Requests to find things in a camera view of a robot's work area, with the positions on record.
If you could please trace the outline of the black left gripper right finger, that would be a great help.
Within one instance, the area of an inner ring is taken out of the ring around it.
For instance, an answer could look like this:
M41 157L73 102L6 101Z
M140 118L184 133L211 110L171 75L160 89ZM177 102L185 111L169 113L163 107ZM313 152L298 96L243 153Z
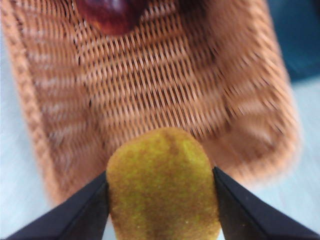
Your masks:
M226 240L318 240L320 235L240 185L218 167L212 169L219 220Z

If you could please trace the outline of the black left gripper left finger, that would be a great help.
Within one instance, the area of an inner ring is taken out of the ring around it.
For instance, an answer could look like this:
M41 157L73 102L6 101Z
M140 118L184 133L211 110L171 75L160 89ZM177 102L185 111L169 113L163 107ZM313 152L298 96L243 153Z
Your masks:
M109 216L107 175L102 172L65 202L8 240L101 240Z

